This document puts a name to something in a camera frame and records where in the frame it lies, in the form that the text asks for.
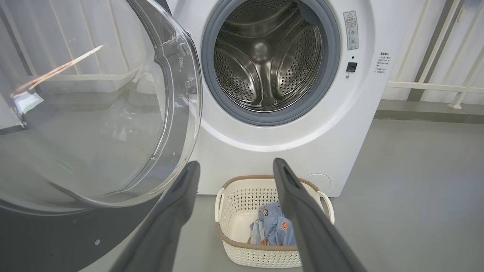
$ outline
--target stainless steel drum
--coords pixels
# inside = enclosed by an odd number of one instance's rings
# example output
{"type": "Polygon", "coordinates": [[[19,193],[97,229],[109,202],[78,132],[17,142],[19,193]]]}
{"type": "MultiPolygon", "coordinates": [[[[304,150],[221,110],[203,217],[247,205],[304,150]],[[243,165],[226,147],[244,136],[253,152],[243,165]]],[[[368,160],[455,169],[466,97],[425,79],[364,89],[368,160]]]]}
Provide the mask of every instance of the stainless steel drum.
{"type": "Polygon", "coordinates": [[[223,24],[215,44],[218,82],[238,105],[276,111],[311,88],[321,63],[317,26],[290,0],[249,0],[223,24]]]}

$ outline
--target gray floor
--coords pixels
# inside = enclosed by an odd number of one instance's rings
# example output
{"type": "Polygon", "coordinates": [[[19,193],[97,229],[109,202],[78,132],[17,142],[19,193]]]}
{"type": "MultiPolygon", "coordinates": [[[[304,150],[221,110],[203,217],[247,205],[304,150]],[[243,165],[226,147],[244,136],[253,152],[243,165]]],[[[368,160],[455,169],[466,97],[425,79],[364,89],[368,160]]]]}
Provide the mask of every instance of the gray floor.
{"type": "Polygon", "coordinates": [[[440,102],[381,100],[373,119],[484,124],[484,105],[461,106],[456,109],[440,102]]]}
{"type": "MultiPolygon", "coordinates": [[[[335,225],[369,272],[482,271],[483,177],[484,125],[374,120],[335,225]]],[[[228,259],[214,200],[197,197],[173,271],[268,271],[228,259]]],[[[85,271],[106,271],[113,252],[85,271]]]]}

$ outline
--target basket handle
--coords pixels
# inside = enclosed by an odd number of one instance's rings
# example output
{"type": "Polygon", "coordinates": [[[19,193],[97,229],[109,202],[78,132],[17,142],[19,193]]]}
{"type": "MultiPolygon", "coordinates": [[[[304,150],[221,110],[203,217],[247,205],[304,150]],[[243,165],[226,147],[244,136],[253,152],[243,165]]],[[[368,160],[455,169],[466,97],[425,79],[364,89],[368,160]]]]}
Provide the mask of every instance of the basket handle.
{"type": "Polygon", "coordinates": [[[324,199],[324,202],[326,202],[326,207],[328,207],[328,213],[329,213],[329,218],[331,221],[331,224],[334,225],[334,210],[333,210],[333,205],[331,204],[330,198],[324,194],[322,191],[317,191],[316,194],[319,197],[322,197],[324,199]]]}
{"type": "Polygon", "coordinates": [[[222,205],[224,201],[224,191],[225,188],[220,189],[217,193],[217,198],[215,199],[215,222],[219,222],[219,218],[222,212],[222,205]]]}

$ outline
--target brown basket rim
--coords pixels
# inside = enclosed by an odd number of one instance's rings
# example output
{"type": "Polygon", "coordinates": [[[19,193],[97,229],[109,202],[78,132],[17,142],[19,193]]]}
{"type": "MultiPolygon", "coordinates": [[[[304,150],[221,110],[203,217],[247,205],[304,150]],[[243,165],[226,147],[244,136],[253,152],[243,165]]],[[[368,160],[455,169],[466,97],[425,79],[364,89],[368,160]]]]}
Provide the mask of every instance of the brown basket rim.
{"type": "MultiPolygon", "coordinates": [[[[273,179],[274,179],[274,176],[239,176],[228,180],[227,182],[225,182],[224,186],[222,187],[224,189],[227,189],[227,187],[231,183],[240,181],[240,180],[273,180],[273,179]]],[[[305,179],[299,179],[299,180],[302,183],[309,185],[309,187],[314,189],[316,192],[319,191],[316,185],[312,184],[311,182],[305,179]]],[[[225,233],[223,233],[222,227],[220,226],[219,222],[215,222],[215,229],[217,230],[218,236],[220,236],[220,238],[222,238],[224,242],[228,243],[231,246],[247,248],[247,249],[265,250],[265,251],[298,251],[297,246],[259,245],[259,244],[236,242],[230,239],[229,237],[227,237],[225,233]]]]}

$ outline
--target white washing machine panel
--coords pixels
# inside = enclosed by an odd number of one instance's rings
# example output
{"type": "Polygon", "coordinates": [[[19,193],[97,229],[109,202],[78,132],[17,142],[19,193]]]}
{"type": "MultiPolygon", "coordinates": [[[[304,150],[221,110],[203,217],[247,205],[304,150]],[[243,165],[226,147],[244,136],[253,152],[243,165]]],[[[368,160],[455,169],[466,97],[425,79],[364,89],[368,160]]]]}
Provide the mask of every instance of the white washing machine panel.
{"type": "MultiPolygon", "coordinates": [[[[191,33],[199,54],[205,25],[217,3],[218,0],[169,2],[175,19],[191,33]]],[[[326,95],[301,118],[270,127],[244,123],[222,109],[204,82],[201,129],[191,156],[191,160],[201,164],[200,194],[216,194],[223,183],[236,176],[270,175],[276,157],[284,158],[299,177],[307,177],[327,195],[341,194],[377,109],[415,1],[327,3],[339,26],[340,64],[326,95]],[[344,14],[348,16],[347,12],[352,11],[358,19],[359,47],[348,50],[344,14]],[[354,73],[346,71],[348,62],[358,63],[354,73]]]]}

